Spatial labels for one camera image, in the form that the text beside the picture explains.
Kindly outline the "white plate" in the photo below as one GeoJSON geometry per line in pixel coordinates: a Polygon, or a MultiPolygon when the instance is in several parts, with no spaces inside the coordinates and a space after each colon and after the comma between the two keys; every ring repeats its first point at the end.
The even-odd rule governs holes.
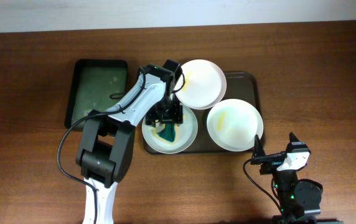
{"type": "Polygon", "coordinates": [[[225,95],[227,81],[215,63],[197,59],[181,66],[183,77],[176,82],[178,100],[189,108],[205,110],[213,107],[225,95]]]}
{"type": "Polygon", "coordinates": [[[227,99],[217,103],[207,115],[207,131],[213,142],[232,152],[242,152],[254,146],[255,137],[264,132],[260,112],[250,103],[227,99]]]}

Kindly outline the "green and yellow sponge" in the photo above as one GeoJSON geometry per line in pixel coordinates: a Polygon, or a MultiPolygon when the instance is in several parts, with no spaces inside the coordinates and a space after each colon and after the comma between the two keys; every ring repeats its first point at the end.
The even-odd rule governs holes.
{"type": "Polygon", "coordinates": [[[176,140],[177,124],[160,124],[155,128],[155,135],[162,141],[165,141],[167,143],[173,143],[176,140]]]}

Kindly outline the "white top plate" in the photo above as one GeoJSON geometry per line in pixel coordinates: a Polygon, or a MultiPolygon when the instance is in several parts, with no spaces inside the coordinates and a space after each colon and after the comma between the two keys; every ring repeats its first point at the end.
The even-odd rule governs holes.
{"type": "Polygon", "coordinates": [[[183,77],[176,82],[178,100],[189,108],[205,110],[213,107],[225,95],[227,81],[215,63],[197,59],[181,66],[183,77]]]}

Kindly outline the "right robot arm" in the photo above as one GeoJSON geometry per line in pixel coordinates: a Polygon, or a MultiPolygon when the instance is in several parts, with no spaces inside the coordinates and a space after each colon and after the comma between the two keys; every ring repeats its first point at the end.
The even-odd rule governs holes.
{"type": "Polygon", "coordinates": [[[280,214],[272,218],[273,223],[317,223],[321,213],[323,186],[310,179],[299,179],[297,172],[307,166],[311,151],[305,142],[294,133],[289,134],[286,150],[267,155],[258,136],[248,162],[260,166],[261,175],[272,175],[272,194],[268,197],[277,206],[280,214]]]}

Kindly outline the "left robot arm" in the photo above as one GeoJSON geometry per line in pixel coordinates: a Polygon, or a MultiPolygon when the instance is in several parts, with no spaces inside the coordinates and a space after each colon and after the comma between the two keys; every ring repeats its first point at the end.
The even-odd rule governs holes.
{"type": "Polygon", "coordinates": [[[116,187],[133,158],[135,129],[141,121],[172,129],[183,122],[181,103],[174,99],[180,63],[149,64],[138,69],[135,86],[104,112],[92,110],[77,121],[83,124],[75,162],[86,187],[84,223],[112,223],[116,187]]]}

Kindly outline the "pale grey plate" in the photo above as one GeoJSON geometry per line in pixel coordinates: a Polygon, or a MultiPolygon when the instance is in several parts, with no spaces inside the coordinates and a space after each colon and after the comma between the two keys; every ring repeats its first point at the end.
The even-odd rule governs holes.
{"type": "Polygon", "coordinates": [[[145,143],[162,154],[176,154],[184,151],[194,142],[198,131],[197,118],[194,112],[186,106],[183,106],[183,123],[177,124],[176,140],[173,143],[167,143],[156,137],[155,128],[159,125],[160,123],[154,126],[146,125],[144,119],[141,129],[145,143]]]}

